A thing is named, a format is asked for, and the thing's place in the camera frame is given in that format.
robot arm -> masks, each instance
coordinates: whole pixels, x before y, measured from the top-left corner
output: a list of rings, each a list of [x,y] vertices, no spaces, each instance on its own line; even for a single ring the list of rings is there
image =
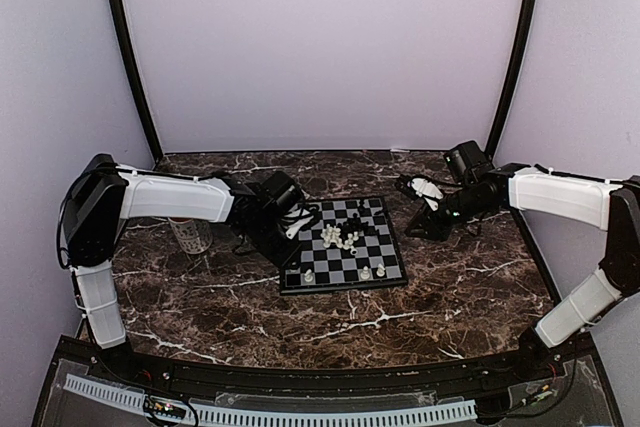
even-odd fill
[[[523,164],[495,168],[475,142],[460,144],[445,160],[463,183],[455,192],[442,194],[420,177],[398,179],[399,190],[426,200],[406,230],[409,236],[446,240],[454,225],[500,207],[546,212],[608,232],[599,267],[536,324],[536,341],[546,348],[640,290],[640,177],[611,182]]]
[[[125,342],[126,332],[111,272],[120,227],[134,217],[182,217],[223,222],[249,238],[256,250],[280,268],[294,260],[297,230],[315,214],[296,207],[304,195],[283,172],[265,182],[186,177],[139,171],[100,154],[85,168],[65,197],[60,230],[67,262],[97,344]]]

cable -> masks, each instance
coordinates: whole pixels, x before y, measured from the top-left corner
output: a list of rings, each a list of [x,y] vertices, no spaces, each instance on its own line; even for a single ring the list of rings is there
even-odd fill
[[[530,400],[535,399],[536,397],[538,397],[540,394],[546,392],[547,390],[543,390],[542,392],[536,391],[533,394],[525,397],[524,399],[522,399],[522,401],[520,401],[518,404],[516,404],[515,406],[507,409],[507,410],[503,410],[501,412],[482,412],[482,411],[478,411],[478,418],[498,418],[498,417],[503,417],[506,419],[531,419],[534,417],[540,417],[550,411],[552,411],[553,409],[555,409],[556,407],[558,407],[558,405],[560,405],[569,395],[569,392],[571,391],[571,388],[573,387],[575,378],[576,378],[576,370],[578,367],[578,340],[577,340],[577,334],[574,334],[574,353],[573,353],[573,363],[572,363],[572,368],[571,368],[571,380],[569,381],[569,384],[563,389],[562,393],[558,396],[558,398],[556,399],[556,401],[551,404],[550,406],[548,406],[546,409],[541,410],[540,412],[536,412],[533,414],[514,414],[514,412],[528,406],[528,405],[532,405],[529,403]],[[551,383],[553,383],[557,377],[555,376],[555,369],[552,368],[552,372],[554,373],[554,379],[551,381]]]
[[[87,322],[87,333],[89,334],[89,340],[90,340],[91,344],[93,344],[93,346],[96,347],[96,349],[99,349],[100,347],[98,346],[98,343],[96,342],[96,338],[93,335],[93,330],[91,330],[91,324],[89,322]],[[95,359],[102,366],[102,368],[105,369],[112,377],[116,378],[119,382],[121,382],[121,383],[123,383],[125,385],[132,386],[132,387],[138,387],[139,389],[142,389],[146,396],[149,396],[149,392],[154,392],[154,393],[156,393],[158,395],[163,396],[167,400],[177,401],[177,402],[180,402],[180,403],[184,404],[191,411],[191,413],[193,414],[194,427],[199,427],[199,425],[200,425],[200,417],[198,416],[198,412],[196,411],[196,409],[191,405],[189,400],[186,399],[186,397],[183,394],[180,394],[180,395],[176,396],[175,394],[172,394],[171,392],[168,392],[168,391],[162,390],[162,389],[158,389],[157,387],[153,387],[153,386],[150,387],[150,386],[147,386],[147,385],[139,384],[138,382],[134,382],[132,380],[127,380],[127,379],[119,376],[115,372],[113,372],[113,370],[111,370],[109,368],[109,366],[105,363],[105,361],[102,359],[102,357],[100,356],[99,352],[96,352]]]

black frame pole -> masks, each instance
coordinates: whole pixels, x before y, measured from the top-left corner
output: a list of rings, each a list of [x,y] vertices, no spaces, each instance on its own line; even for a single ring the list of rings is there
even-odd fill
[[[485,148],[485,154],[490,158],[493,158],[496,153],[502,132],[504,131],[504,126],[507,122],[509,108],[511,107],[513,94],[516,90],[518,75],[520,74],[522,59],[524,58],[524,51],[527,46],[527,38],[529,37],[535,3],[536,0],[522,0],[522,5],[520,6],[520,17],[518,18],[518,27],[513,41],[511,58],[509,59],[509,66],[507,67],[507,74],[504,79],[502,93],[500,94],[500,101],[498,102],[498,108],[496,109],[496,115],[493,119],[493,125],[491,126],[491,132],[489,133],[489,139],[487,140],[487,146]]]
[[[133,100],[136,104],[144,135],[147,138],[147,144],[149,144],[151,154],[157,163],[162,159],[164,154],[162,152],[162,147],[160,146],[158,133],[153,125],[149,104],[147,103],[147,98],[145,97],[144,89],[142,88],[142,81],[140,80],[140,73],[138,72],[138,64],[136,63],[136,58],[133,53],[127,19],[124,13],[124,5],[122,0],[109,0],[109,4],[111,6],[113,25],[115,26],[116,35],[118,37],[118,44],[120,45],[120,54],[122,55],[124,68],[127,72],[127,78],[129,79],[131,94],[133,95]]]

brown marble surface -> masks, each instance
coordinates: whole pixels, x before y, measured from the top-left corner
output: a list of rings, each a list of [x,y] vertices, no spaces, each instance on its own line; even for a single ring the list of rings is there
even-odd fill
[[[159,169],[227,170],[264,180],[296,179],[309,198],[383,194],[409,285],[281,297],[277,268],[260,255],[236,257],[238,239],[213,225],[214,244],[183,253],[164,219],[132,222],[118,245],[114,276],[137,351],[171,358],[272,368],[368,368],[477,357],[516,348],[517,336],[552,303],[507,212],[474,238],[407,238],[419,202],[393,187],[401,173],[448,178],[433,152],[177,154]]]

chessboard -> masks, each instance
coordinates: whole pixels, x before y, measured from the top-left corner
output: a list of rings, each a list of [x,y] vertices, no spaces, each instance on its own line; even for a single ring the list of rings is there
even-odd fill
[[[300,231],[299,260],[280,273],[281,295],[317,294],[346,289],[375,289],[408,283],[400,249],[384,197],[309,201],[321,219]],[[357,216],[369,225],[353,250],[331,244],[326,248],[322,231]]]

